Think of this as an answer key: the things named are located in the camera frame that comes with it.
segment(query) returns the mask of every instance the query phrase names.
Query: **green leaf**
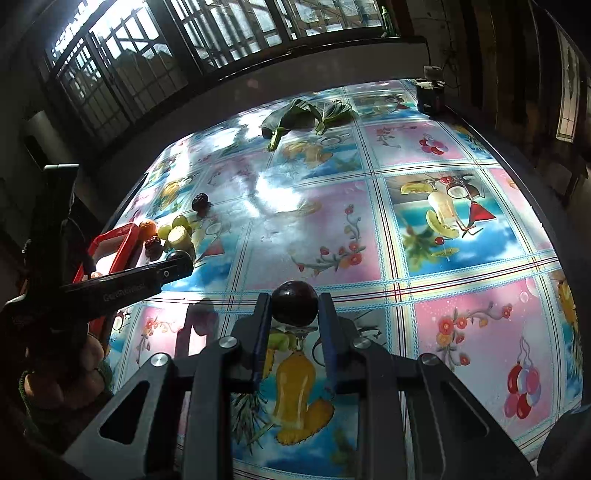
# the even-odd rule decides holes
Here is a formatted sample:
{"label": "green leaf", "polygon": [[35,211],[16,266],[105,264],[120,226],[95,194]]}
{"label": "green leaf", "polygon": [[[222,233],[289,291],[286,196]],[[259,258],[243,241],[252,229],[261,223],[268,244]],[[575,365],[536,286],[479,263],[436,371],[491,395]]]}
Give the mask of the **green leaf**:
{"label": "green leaf", "polygon": [[322,118],[316,126],[316,133],[322,135],[329,126],[340,121],[350,120],[351,113],[351,106],[342,100],[337,99],[327,103],[322,109]]}
{"label": "green leaf", "polygon": [[271,112],[261,125],[263,138],[271,140],[267,149],[275,151],[281,137],[299,125],[306,125],[311,118],[315,118],[319,122],[322,120],[320,112],[314,105],[299,98],[293,100],[289,105]]}

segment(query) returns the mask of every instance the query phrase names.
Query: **table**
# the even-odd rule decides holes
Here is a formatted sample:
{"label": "table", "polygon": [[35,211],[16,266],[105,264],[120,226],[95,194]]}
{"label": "table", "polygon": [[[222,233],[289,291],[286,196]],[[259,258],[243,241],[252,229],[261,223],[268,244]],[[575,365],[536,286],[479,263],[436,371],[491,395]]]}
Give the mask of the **table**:
{"label": "table", "polygon": [[[118,313],[113,390],[156,352],[191,355],[227,335],[259,292],[304,280],[391,353],[438,355],[535,458],[580,403],[582,350],[568,282],[525,196],[462,119],[420,114],[410,81],[299,98],[341,99],[356,115],[322,136],[291,131],[269,152],[260,125],[281,99],[175,142],[147,171],[117,225],[183,214],[195,268]],[[212,203],[202,219],[191,209],[201,192]],[[353,476],[356,398],[325,383],[317,329],[272,328],[259,391],[233,399],[236,478]]]}

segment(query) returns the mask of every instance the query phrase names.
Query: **printed balloon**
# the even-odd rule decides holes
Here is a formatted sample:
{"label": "printed balloon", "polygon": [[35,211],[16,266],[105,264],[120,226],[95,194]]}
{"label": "printed balloon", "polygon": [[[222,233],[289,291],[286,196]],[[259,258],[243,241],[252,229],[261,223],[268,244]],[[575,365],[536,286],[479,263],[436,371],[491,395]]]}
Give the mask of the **printed balloon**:
{"label": "printed balloon", "polygon": [[519,372],[519,375],[517,375],[517,391],[519,393],[527,393],[527,385],[526,385],[525,381],[527,379],[528,373],[530,373],[530,371],[526,368],[523,368]]}
{"label": "printed balloon", "polygon": [[530,368],[527,377],[525,378],[525,387],[527,389],[527,393],[534,393],[538,390],[540,386],[540,372],[537,368]]}
{"label": "printed balloon", "polygon": [[519,395],[516,393],[510,393],[505,400],[505,417],[508,419],[517,413],[517,402],[519,402]]}
{"label": "printed balloon", "polygon": [[527,403],[531,407],[535,407],[535,405],[540,401],[540,397],[542,396],[542,385],[538,383],[538,388],[532,394],[527,394]]}
{"label": "printed balloon", "polygon": [[531,412],[530,404],[527,403],[527,394],[524,393],[519,397],[517,401],[517,418],[523,420]]}
{"label": "printed balloon", "polygon": [[522,366],[517,364],[509,372],[509,376],[507,377],[507,389],[509,390],[509,393],[517,393],[517,376],[519,375],[519,372],[521,372],[521,369]]}

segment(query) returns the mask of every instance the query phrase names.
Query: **orange fruit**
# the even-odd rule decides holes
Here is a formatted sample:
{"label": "orange fruit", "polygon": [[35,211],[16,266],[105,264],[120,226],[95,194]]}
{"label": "orange fruit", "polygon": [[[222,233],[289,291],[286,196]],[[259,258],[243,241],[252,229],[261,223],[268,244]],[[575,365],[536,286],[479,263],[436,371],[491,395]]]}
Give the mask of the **orange fruit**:
{"label": "orange fruit", "polygon": [[157,234],[156,222],[153,220],[144,220],[139,224],[139,240],[145,242]]}

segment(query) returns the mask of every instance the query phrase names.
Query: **small container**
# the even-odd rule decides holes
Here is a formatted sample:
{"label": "small container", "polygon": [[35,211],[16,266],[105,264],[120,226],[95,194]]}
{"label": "small container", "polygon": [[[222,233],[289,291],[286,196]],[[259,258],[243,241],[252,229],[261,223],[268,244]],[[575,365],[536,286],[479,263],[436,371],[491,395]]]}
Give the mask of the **small container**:
{"label": "small container", "polygon": [[423,67],[425,78],[417,79],[417,109],[428,116],[437,116],[445,110],[445,82],[441,68]]}

